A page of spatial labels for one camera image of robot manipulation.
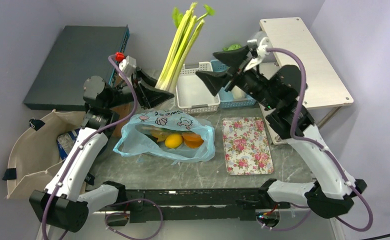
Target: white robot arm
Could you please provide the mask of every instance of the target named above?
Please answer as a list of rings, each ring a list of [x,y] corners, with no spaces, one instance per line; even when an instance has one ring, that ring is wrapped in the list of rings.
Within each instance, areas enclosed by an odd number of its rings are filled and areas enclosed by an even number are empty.
[[[89,214],[127,201],[126,187],[112,181],[79,195],[86,174],[118,123],[119,115],[110,109],[133,102],[135,98],[142,108],[150,109],[174,97],[172,93],[156,89],[157,80],[136,67],[134,58],[125,58],[122,53],[116,53],[115,57],[120,62],[119,70],[131,82],[127,86],[119,83],[111,87],[99,76],[84,81],[86,114],[76,143],[44,191],[34,190],[29,199],[42,226],[50,224],[75,233],[85,224]]]
[[[323,141],[313,117],[297,101],[298,96],[304,96],[306,87],[300,69],[296,65],[285,65],[270,79],[260,73],[258,65],[270,49],[276,50],[268,44],[265,33],[259,32],[245,47],[213,53],[216,59],[229,66],[227,71],[197,71],[196,75],[213,95],[221,88],[231,91],[239,87],[267,111],[274,110],[266,120],[280,138],[287,140],[300,154],[315,175],[317,181],[309,183],[269,179],[259,189],[263,205],[292,203],[310,208],[327,219],[346,214],[354,204],[352,198],[357,195],[354,191],[361,194],[367,185],[340,166]]]

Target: gray marble surface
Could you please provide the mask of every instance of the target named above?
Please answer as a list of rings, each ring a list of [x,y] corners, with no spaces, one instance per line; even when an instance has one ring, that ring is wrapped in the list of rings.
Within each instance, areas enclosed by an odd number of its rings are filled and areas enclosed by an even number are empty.
[[[124,184],[127,189],[210,189],[210,188],[258,188],[267,179],[284,182],[307,183],[312,180],[309,167],[298,153],[289,145],[270,145],[274,172],[257,175],[229,175],[225,164],[222,119],[231,117],[263,117],[259,105],[251,107],[218,109],[193,115],[206,119],[215,127],[215,156],[210,161],[180,163],[172,165],[173,160],[141,154],[122,157],[112,151],[119,140],[112,138],[106,151],[96,158],[90,173],[95,175],[95,186],[104,181]]]

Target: purple wall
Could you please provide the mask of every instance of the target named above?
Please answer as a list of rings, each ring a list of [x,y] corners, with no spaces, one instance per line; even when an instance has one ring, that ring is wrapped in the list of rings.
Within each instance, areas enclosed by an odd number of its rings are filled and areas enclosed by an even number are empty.
[[[375,215],[371,230],[347,230],[347,239],[390,233],[390,0],[326,0],[310,30],[354,98],[321,132],[347,171],[366,180]],[[344,219],[363,227],[366,209],[356,201]]]
[[[40,225],[28,200],[5,199],[1,178],[28,120],[45,115],[22,101],[64,25],[49,0],[0,0],[0,240],[35,239]]]
[[[208,0],[200,1],[196,15],[205,13],[202,4],[215,9],[205,19],[186,62],[210,61],[213,52],[233,43],[246,43],[260,29],[260,19],[302,17],[311,26],[325,0]],[[142,68],[161,69],[176,33],[172,9],[182,12],[194,0],[55,0],[69,25],[129,25],[126,53]]]

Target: table leg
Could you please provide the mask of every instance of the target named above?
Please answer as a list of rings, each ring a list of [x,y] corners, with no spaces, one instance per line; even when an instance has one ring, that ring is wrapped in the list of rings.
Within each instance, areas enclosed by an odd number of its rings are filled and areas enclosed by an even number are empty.
[[[335,114],[342,108],[342,106],[336,106],[332,108],[320,121],[317,123],[318,129],[321,129],[325,124],[335,116]]]

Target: cable clip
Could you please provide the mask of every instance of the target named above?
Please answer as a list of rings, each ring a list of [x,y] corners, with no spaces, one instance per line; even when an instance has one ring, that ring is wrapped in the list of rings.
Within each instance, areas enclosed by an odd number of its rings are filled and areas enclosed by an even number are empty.
[[[324,146],[323,148],[320,148],[320,152],[330,152],[331,149],[328,146]]]

